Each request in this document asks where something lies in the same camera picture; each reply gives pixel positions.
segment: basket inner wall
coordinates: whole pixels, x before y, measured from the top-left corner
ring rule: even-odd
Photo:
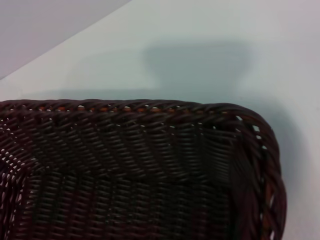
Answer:
[[[222,125],[154,113],[26,112],[4,119],[2,131],[33,166],[12,239],[230,237],[236,137]]]

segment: white surface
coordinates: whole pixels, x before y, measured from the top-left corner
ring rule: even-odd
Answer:
[[[320,237],[320,28],[311,0],[134,0],[0,81],[0,99],[230,102],[274,128],[285,240]]]
[[[130,0],[0,0],[0,79]]]

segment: gray wall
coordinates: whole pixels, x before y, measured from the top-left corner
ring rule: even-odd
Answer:
[[[0,0],[0,79],[130,0]]]

